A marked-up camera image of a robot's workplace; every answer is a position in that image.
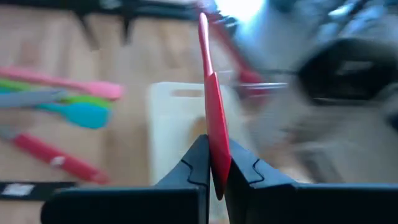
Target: wooden surface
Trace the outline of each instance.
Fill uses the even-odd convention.
[[[0,66],[17,65],[74,80],[107,80],[125,87],[107,128],[72,126],[38,111],[0,111],[0,123],[18,126],[65,152],[106,170],[113,185],[149,183],[146,91],[156,82],[201,82],[196,24],[138,19],[132,43],[121,44],[117,17],[92,15],[101,48],[90,50],[76,19],[67,12],[0,7]],[[212,43],[217,70],[230,69],[228,57]],[[75,180],[6,142],[0,142],[1,180]],[[41,203],[0,202],[3,223],[39,222]]]

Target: teal spatula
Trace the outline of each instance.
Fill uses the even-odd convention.
[[[0,88],[0,93],[9,92],[10,90],[7,88]],[[35,108],[58,113],[73,124],[91,129],[104,127],[110,114],[110,110],[90,103],[72,103],[69,105],[46,103],[37,105]]]

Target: pink spatula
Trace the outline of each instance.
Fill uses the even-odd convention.
[[[120,85],[109,82],[80,83],[14,67],[0,67],[0,77],[41,85],[71,88],[109,100],[117,100],[123,93],[123,89]]]

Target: silicone spatula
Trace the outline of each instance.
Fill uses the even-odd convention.
[[[33,86],[27,83],[17,82],[13,80],[6,80],[0,78],[0,87],[8,88],[13,91],[31,90]],[[108,100],[98,98],[90,95],[77,95],[77,96],[65,96],[59,100],[61,103],[91,103],[93,105],[102,106],[105,108],[111,107],[111,102]]]
[[[41,103],[51,103],[66,96],[62,89],[49,89],[37,91],[20,91],[0,95],[0,108],[19,108],[35,106]]]
[[[211,170],[217,198],[221,200],[226,188],[232,157],[229,151],[229,137],[220,85],[211,65],[208,21],[204,13],[199,16],[198,32],[205,79],[206,125],[211,152]]]
[[[122,87],[120,85],[109,82],[88,82],[80,83],[57,77],[50,77],[39,74],[30,70],[15,67],[1,67],[0,77],[11,80],[25,81],[29,83],[37,83],[41,85],[60,86],[82,91],[93,96],[106,98],[109,100],[117,100],[122,95]]]
[[[108,109],[89,103],[70,105],[48,103],[37,105],[36,108],[58,113],[75,125],[91,129],[104,127],[108,123],[110,114]]]
[[[22,151],[51,166],[60,167],[80,179],[98,184],[105,184],[109,181],[108,176],[99,169],[62,152],[28,133],[20,133],[10,127],[0,126],[0,138],[12,142]]]

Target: black strip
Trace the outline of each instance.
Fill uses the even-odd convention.
[[[60,189],[76,182],[0,182],[0,200],[46,201]]]

